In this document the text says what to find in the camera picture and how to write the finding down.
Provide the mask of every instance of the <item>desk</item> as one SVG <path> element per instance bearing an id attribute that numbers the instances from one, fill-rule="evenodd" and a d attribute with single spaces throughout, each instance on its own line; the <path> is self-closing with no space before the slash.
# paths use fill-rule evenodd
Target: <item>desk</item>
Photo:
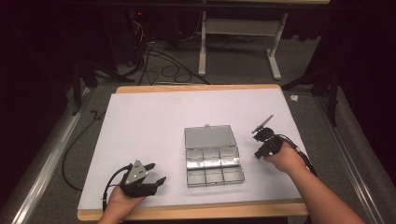
<path id="1" fill-rule="evenodd" d="M 222 0 L 222 2 L 242 3 L 276 3 L 276 4 L 329 4 L 330 0 Z M 206 34 L 226 35 L 267 35 L 273 36 L 274 42 L 266 50 L 268 62 L 275 80 L 280 80 L 281 75 L 277 66 L 275 54 L 286 25 L 288 13 L 282 13 L 278 21 L 251 21 L 235 19 L 209 19 L 206 11 L 202 12 L 201 49 L 199 57 L 198 74 L 206 74 Z"/>
<path id="2" fill-rule="evenodd" d="M 178 91 L 213 92 L 213 91 L 233 91 L 233 90 L 240 90 L 240 91 L 242 91 L 242 90 L 272 90 L 272 91 L 281 92 L 281 89 L 277 85 L 224 85 L 224 86 L 212 85 L 212 86 L 120 87 L 117 90 L 117 94 L 141 93 L 141 92 L 146 92 L 146 93 L 178 92 Z M 280 102 L 280 103 L 282 105 L 284 105 L 286 103 L 286 101 Z M 113 109 L 116 109 L 116 111 L 121 109 L 121 108 L 114 108 L 114 107 L 110 108 L 110 107 L 112 107 L 111 100 L 110 100 L 109 109 L 107 110 L 107 116 L 108 116 L 108 113 L 113 113 L 112 112 L 112 111 L 114 111 Z M 205 111 L 202 111 L 202 112 L 203 112 L 202 117 L 204 117 L 206 114 L 208 114 Z M 109 131 L 109 130 L 104 130 L 104 129 L 106 129 L 106 126 L 108 123 L 106 121 L 107 121 L 107 117 L 105 118 L 104 126 L 101 131 L 101 136 L 99 137 L 98 144 L 97 144 L 97 147 L 95 150 L 95 154 L 93 155 L 93 158 L 92 158 L 92 163 L 94 163 L 94 161 L 98 160 L 98 157 L 97 157 L 98 153 L 100 154 L 100 153 L 104 152 L 103 149 L 101 148 L 101 146 L 105 143 L 103 141 L 101 141 L 101 139 L 106 138 L 106 136 L 108 136 L 107 131 Z M 250 129 L 255 128 L 254 125 L 253 126 L 248 125 L 248 126 Z M 287 127 L 287 129 L 293 130 L 293 133 L 291 133 L 293 136 L 291 136 L 291 138 L 293 140 L 296 140 L 295 141 L 296 144 L 299 146 L 302 146 L 302 149 L 304 150 L 304 144 L 301 142 L 301 138 L 298 134 L 298 131 L 296 130 L 295 124 L 294 124 L 294 126 L 291 124 L 289 127 Z M 237 134 L 237 132 L 234 132 L 234 134 L 235 134 L 236 142 L 237 142 L 238 146 L 240 146 L 239 150 L 240 150 L 240 154 L 241 154 L 241 160 L 242 160 L 243 167 L 245 165 L 244 170 L 248 171 L 249 170 L 248 164 L 244 163 L 245 158 L 243 158 L 243 156 L 244 156 L 243 154 L 250 155 L 251 152 L 250 151 L 241 152 L 241 150 L 242 150 L 241 147 L 242 147 L 242 145 L 244 145 L 243 140 L 241 140 L 241 138 L 239 138 L 240 134 Z M 251 140 L 252 141 L 250 141 L 250 139 L 248 139 L 247 141 L 249 143 L 253 143 L 254 142 L 253 139 L 251 139 Z M 179 154 L 181 156 L 180 158 L 183 158 L 184 153 L 180 152 Z M 250 160 L 251 159 L 250 157 L 252 158 L 253 156 L 252 155 L 248 156 L 247 159 Z M 144 159 L 141 159 L 141 160 L 143 163 L 156 162 L 157 166 L 156 166 L 156 168 L 154 168 L 153 171 L 155 171 L 156 169 L 164 168 L 163 162 L 160 162 L 161 164 L 159 164 L 158 161 L 145 161 Z M 288 217 L 288 216 L 305 216 L 305 215 L 307 215 L 307 210 L 304 206 L 304 203 L 302 202 L 301 196 L 299 196 L 299 195 L 296 196 L 294 189 L 293 189 L 295 187 L 292 186 L 291 182 L 288 182 L 289 178 L 288 177 L 286 178 L 286 176 L 283 176 L 283 177 L 279 176 L 279 178 L 277 178 L 276 176 L 280 175 L 281 173 L 279 171 L 277 171 L 272 166 L 272 164 L 263 162 L 260 164 L 260 167 L 259 167 L 260 169 L 262 169 L 262 165 L 268 165 L 268 166 L 266 166 L 266 168 L 264 168 L 264 169 L 269 169 L 266 171 L 268 180 L 270 180 L 272 177 L 274 177 L 275 179 L 277 179 L 277 181 L 279 181 L 279 183 L 281 183 L 283 181 L 287 182 L 287 183 L 284 183 L 283 186 L 286 186 L 284 188 L 285 191 L 289 191 L 290 196 L 288 199 L 235 202 L 235 203 L 203 203 L 203 204 L 187 204 L 187 205 L 185 204 L 185 205 L 159 206 L 159 207 L 155 207 L 155 206 L 144 207 L 143 206 L 143 207 L 136 208 L 132 212 L 132 214 L 128 216 L 128 219 L 145 220 L 145 219 L 183 219 L 183 218 L 220 218 L 220 217 Z M 106 174 L 106 175 L 109 175 L 111 172 L 113 172 L 112 171 L 113 169 L 116 170 L 116 167 L 113 167 L 111 169 L 111 171 L 109 171 L 108 174 Z M 89 186 L 90 185 L 89 182 L 91 180 L 89 181 L 88 178 L 92 177 L 93 175 L 97 175 L 97 174 L 95 174 L 95 172 L 92 172 L 92 166 L 91 166 L 88 177 L 87 177 L 86 186 L 84 187 L 83 195 L 81 196 L 81 200 L 84 200 L 83 198 L 86 196 L 86 195 L 84 195 L 84 193 L 86 191 L 88 191 L 90 193 L 92 190 L 95 190 L 95 188 L 96 188 L 96 187 L 92 188 L 92 186 Z M 251 178 L 251 176 L 248 176 L 248 174 L 247 174 L 247 180 L 245 181 L 244 184 L 242 184 L 240 186 L 247 185 L 248 180 L 252 181 L 252 178 Z M 169 190 L 169 186 L 166 187 L 165 185 L 171 184 L 171 183 L 172 183 L 172 175 L 170 175 L 170 178 L 167 178 L 167 180 L 165 181 L 165 184 L 159 188 L 159 190 L 158 190 L 159 192 L 157 192 L 157 195 L 153 196 L 150 199 L 156 200 L 156 197 L 158 197 L 158 199 L 161 199 L 161 197 L 163 196 L 163 195 L 161 195 L 162 190 L 165 190 L 165 188 L 168 188 L 167 190 Z M 225 187 L 225 186 L 207 187 L 206 190 L 209 190 L 209 191 L 210 190 L 218 190 L 219 188 L 223 188 L 223 187 Z M 186 189 L 187 184 L 184 183 L 183 186 L 181 186 L 181 188 Z M 89 196 L 89 197 L 92 197 L 89 200 L 95 200 L 98 202 L 98 204 L 100 204 L 99 203 L 100 200 L 96 200 L 96 199 L 99 199 L 99 198 L 96 198 L 96 196 Z M 78 207 L 78 218 L 80 220 L 97 220 L 102 215 L 102 211 L 99 208 L 100 206 L 96 206 L 96 208 L 93 208 L 93 209 L 92 208 L 89 209 L 84 206 L 86 206 L 86 205 L 82 205 L 82 202 L 80 201 L 80 205 Z"/>

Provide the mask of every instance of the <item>table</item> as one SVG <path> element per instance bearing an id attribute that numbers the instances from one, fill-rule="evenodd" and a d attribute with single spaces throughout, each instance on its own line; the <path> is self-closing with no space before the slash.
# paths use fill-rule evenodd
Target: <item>table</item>
<path id="1" fill-rule="evenodd" d="M 240 3 L 277 3 L 277 4 L 329 4 L 330 0 L 222 0 L 221 2 Z M 273 36 L 274 42 L 270 49 L 266 50 L 268 62 L 271 67 L 273 78 L 280 80 L 281 75 L 277 66 L 275 54 L 286 25 L 288 13 L 282 13 L 278 21 L 253 21 L 235 19 L 209 19 L 206 11 L 202 12 L 201 49 L 199 57 L 198 74 L 206 74 L 206 34 L 226 35 L 267 35 Z"/>
<path id="2" fill-rule="evenodd" d="M 142 93 L 142 92 L 154 93 L 154 92 L 178 92 L 178 91 L 183 91 L 183 92 L 227 91 L 227 90 L 232 91 L 232 90 L 264 90 L 264 89 L 281 91 L 280 87 L 277 85 L 211 85 L 211 86 L 157 86 L 157 87 L 151 86 L 151 87 L 120 87 L 118 88 L 116 94 Z M 100 142 L 100 139 L 101 137 L 99 137 L 98 145 L 103 144 Z M 301 139 L 297 141 L 297 144 L 301 146 L 302 143 L 300 142 L 299 144 L 300 140 Z M 102 215 L 101 209 L 78 209 L 78 218 L 80 220 L 86 220 L 86 221 L 98 220 L 101 215 Z M 190 204 L 190 205 L 181 205 L 181 206 L 138 207 L 132 212 L 131 215 L 128 216 L 128 219 L 147 220 L 147 219 L 153 219 L 154 217 L 155 219 L 221 218 L 221 217 L 288 217 L 288 216 L 306 216 L 306 215 L 307 215 L 307 210 L 305 208 L 302 199 L 294 198 L 294 199 L 282 199 L 282 200 L 269 200 L 269 201 L 261 201 L 261 202 L 251 201 L 251 202 L 238 202 L 238 203 L 206 203 L 206 204 Z"/>

